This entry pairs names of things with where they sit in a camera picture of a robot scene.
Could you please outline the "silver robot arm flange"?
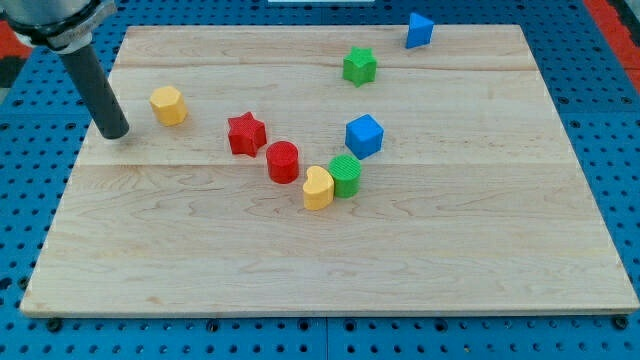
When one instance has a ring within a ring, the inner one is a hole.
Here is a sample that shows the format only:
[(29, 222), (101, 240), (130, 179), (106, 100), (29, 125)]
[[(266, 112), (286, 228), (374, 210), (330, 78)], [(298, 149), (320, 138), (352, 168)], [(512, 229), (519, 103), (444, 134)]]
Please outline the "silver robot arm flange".
[(23, 44), (60, 54), (89, 45), (93, 31), (116, 12), (114, 0), (1, 0), (1, 13)]

